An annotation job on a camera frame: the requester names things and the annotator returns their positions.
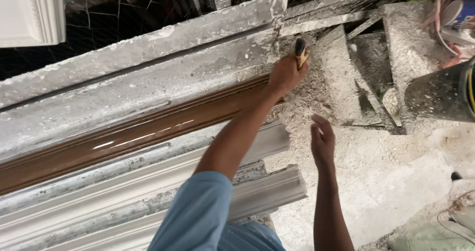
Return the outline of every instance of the blue shirt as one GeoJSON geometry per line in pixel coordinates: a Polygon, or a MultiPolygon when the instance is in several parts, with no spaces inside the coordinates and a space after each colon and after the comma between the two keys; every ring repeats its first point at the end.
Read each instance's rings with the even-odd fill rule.
{"type": "Polygon", "coordinates": [[[263,224],[226,225],[231,193],[222,173],[193,175],[178,190],[148,251],[285,251],[263,224]]]}

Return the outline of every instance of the floor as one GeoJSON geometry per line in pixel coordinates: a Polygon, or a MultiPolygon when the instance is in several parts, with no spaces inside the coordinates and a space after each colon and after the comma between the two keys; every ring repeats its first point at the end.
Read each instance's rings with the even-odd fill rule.
{"type": "MultiPolygon", "coordinates": [[[[265,167],[271,172],[297,164],[308,198],[279,208],[271,218],[284,248],[310,251],[318,180],[310,150],[310,115],[321,114],[333,124],[338,121],[332,117],[328,86],[315,68],[286,100],[272,115],[286,124],[291,147],[266,157],[265,167]]],[[[333,129],[341,207],[356,249],[368,250],[404,226],[433,222],[454,193],[475,189],[475,181],[470,181],[475,179],[475,167],[470,167],[475,146],[468,144],[475,136],[475,124],[453,122],[410,136],[333,129]],[[454,171],[463,180],[453,182],[454,171]]]]}

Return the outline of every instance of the wire mesh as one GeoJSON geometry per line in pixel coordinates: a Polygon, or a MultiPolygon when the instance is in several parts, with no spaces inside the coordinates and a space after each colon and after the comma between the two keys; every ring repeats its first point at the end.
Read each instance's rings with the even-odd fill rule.
{"type": "MultiPolygon", "coordinates": [[[[0,80],[198,16],[193,0],[65,1],[66,41],[0,48],[0,80]]],[[[200,0],[203,13],[210,0],[200,0]]]]}

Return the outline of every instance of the brown paint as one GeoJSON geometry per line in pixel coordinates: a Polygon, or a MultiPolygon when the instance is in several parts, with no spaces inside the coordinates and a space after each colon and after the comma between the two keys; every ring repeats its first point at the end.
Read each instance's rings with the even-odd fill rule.
{"type": "Polygon", "coordinates": [[[10,193],[232,119],[267,86],[268,76],[78,137],[0,164],[0,194],[10,193]]]}

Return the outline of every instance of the hand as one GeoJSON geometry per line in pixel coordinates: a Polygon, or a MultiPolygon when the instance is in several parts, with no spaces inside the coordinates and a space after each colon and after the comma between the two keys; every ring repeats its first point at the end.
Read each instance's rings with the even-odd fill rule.
{"type": "Polygon", "coordinates": [[[328,120],[314,114],[312,115],[312,154],[318,171],[335,174],[333,162],[335,153],[335,134],[328,120]]]}
{"type": "Polygon", "coordinates": [[[288,91],[295,88],[302,78],[307,75],[308,61],[303,63],[300,70],[297,70],[295,56],[290,54],[279,60],[274,65],[274,70],[270,74],[269,89],[276,92],[279,97],[284,96],[288,91]]]}

